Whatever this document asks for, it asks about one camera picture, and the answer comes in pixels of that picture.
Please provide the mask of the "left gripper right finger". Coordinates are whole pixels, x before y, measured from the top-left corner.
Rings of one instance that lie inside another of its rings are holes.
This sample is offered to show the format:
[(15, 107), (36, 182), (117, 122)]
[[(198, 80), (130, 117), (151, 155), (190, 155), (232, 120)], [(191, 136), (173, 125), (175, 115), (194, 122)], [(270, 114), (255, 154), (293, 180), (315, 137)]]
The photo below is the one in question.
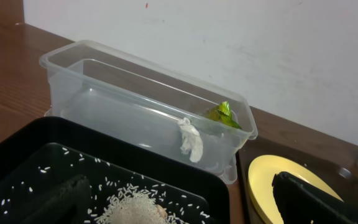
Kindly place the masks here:
[(358, 211), (288, 172), (275, 174), (273, 197), (284, 223), (358, 224)]

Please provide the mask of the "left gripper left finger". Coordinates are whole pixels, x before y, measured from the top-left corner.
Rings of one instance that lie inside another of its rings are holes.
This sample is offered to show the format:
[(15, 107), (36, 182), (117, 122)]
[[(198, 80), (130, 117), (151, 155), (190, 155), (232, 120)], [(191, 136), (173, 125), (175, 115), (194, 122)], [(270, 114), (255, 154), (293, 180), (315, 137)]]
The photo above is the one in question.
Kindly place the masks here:
[(21, 223), (83, 223), (91, 203), (89, 180), (76, 175), (24, 204)]

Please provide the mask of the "yellow round plate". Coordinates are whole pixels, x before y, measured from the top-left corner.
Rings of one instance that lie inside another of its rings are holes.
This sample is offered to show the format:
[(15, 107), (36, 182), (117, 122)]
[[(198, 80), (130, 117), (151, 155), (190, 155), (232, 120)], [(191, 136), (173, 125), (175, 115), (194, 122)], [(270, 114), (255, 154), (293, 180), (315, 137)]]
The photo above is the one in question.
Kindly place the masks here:
[(295, 177), (340, 199), (340, 196), (327, 183), (296, 162), (274, 155), (259, 156), (250, 163), (248, 188), (251, 201), (265, 223), (283, 224), (283, 219), (273, 197), (272, 187), (274, 175), (282, 171), (289, 172)]

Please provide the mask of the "rice food scraps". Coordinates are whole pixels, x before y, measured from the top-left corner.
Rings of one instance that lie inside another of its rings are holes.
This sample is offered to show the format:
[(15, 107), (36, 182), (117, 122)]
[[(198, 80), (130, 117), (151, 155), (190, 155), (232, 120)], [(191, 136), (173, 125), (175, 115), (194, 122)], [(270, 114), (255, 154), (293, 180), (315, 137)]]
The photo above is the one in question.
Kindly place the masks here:
[(20, 223), (20, 208), (56, 185), (84, 175), (91, 203), (83, 223), (211, 223), (205, 199), (91, 155), (42, 147), (0, 185), (0, 220)]

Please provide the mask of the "green snack wrapper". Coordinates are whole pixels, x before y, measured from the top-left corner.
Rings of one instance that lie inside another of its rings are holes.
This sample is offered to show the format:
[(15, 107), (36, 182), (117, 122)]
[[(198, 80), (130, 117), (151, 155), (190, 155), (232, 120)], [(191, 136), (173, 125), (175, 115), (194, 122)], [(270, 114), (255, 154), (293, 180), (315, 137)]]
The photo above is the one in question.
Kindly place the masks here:
[(214, 108), (207, 110), (204, 117), (232, 128), (242, 129), (242, 127), (233, 119), (233, 113), (230, 104), (227, 101), (223, 101)]

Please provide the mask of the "white tissue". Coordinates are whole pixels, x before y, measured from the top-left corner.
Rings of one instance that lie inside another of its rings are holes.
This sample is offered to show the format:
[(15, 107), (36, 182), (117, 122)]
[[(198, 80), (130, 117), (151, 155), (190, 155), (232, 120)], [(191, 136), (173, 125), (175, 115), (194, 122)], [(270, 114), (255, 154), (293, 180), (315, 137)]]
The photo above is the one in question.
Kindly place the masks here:
[(190, 161), (198, 163), (203, 156), (203, 141), (199, 131), (191, 124), (188, 118), (177, 122), (181, 132), (181, 153), (190, 154)]

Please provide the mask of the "dark brown serving tray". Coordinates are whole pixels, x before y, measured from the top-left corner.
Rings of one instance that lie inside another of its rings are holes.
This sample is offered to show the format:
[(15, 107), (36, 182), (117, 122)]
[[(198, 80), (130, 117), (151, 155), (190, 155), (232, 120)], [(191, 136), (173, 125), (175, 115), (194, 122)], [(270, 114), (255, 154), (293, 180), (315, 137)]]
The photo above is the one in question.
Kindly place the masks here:
[(247, 189), (250, 163), (263, 155), (281, 156), (303, 165), (325, 181), (343, 201), (358, 210), (358, 150), (314, 152), (305, 147), (297, 149), (260, 138), (247, 141), (237, 153), (237, 170), (246, 223), (264, 222), (256, 212)]

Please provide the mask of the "black plastic tray bin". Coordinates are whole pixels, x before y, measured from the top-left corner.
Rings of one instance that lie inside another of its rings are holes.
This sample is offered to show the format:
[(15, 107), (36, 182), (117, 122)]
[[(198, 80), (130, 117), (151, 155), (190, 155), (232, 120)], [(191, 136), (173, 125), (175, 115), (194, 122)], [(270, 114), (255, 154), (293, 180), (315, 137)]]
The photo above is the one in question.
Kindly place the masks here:
[(200, 196), (209, 205), (211, 223), (230, 221), (229, 194), (215, 175), (57, 117), (36, 119), (0, 143), (0, 185), (33, 153), (50, 144), (74, 149)]

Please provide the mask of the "clear plastic bin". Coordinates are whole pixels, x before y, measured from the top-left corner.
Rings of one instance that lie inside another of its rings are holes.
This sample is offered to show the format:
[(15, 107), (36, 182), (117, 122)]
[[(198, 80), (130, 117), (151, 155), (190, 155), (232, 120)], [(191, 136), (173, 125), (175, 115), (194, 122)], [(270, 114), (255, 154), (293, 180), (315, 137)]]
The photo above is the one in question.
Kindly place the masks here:
[[(59, 116), (218, 176), (236, 178), (235, 155), (258, 135), (246, 99), (134, 55), (81, 40), (41, 56), (52, 116)], [(205, 118), (223, 101), (242, 129)], [(181, 153), (177, 122), (188, 118), (203, 141), (198, 163)]]

